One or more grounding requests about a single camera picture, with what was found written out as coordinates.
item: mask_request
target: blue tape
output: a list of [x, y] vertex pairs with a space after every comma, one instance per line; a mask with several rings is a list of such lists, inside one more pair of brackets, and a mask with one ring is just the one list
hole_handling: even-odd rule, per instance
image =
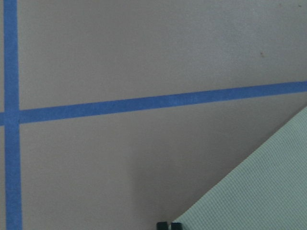
[[4, 113], [0, 113], [0, 126], [4, 125]]
[[306, 92], [307, 81], [251, 86], [224, 90], [191, 92], [109, 102], [38, 108], [20, 111], [20, 123], [59, 120], [74, 117], [123, 113], [189, 104], [228, 101], [252, 97]]
[[21, 230], [17, 0], [3, 3], [6, 229]]

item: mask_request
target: blue line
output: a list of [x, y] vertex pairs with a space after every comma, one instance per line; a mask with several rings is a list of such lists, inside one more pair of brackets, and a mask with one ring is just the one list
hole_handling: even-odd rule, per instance
[[3, 3], [6, 229], [21, 230], [17, 0]]
[[4, 113], [0, 113], [0, 126], [4, 125]]
[[301, 81], [224, 90], [190, 92], [156, 97], [125, 99], [118, 101], [38, 108], [20, 111], [20, 123], [123, 113], [137, 110], [158, 109], [189, 104], [220, 102], [306, 91], [307, 81]]

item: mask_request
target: gray surface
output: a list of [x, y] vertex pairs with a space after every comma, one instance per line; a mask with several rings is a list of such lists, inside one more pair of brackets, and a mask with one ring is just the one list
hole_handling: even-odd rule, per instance
[[[0, 1], [0, 15], [3, 15], [3, 1]], [[0, 17], [0, 112], [4, 111], [3, 58], [3, 17]]]
[[19, 1], [21, 108], [307, 80], [306, 14], [302, 0]]
[[5, 230], [4, 128], [0, 127], [0, 230]]
[[154, 230], [236, 167], [306, 96], [21, 125], [24, 230]]

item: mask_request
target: black object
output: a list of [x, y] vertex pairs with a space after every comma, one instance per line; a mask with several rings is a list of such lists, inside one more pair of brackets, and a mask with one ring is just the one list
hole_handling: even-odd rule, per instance
[[158, 222], [157, 230], [168, 230], [167, 222]]
[[182, 230], [182, 224], [181, 223], [172, 223], [172, 230]]
[[[157, 230], [168, 230], [167, 222], [158, 222]], [[183, 230], [181, 223], [171, 223], [171, 230]]]

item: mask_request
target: green cloth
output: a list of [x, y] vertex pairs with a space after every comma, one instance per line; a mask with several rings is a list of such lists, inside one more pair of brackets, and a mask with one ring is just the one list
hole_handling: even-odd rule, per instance
[[184, 230], [306, 230], [307, 108], [174, 222]]

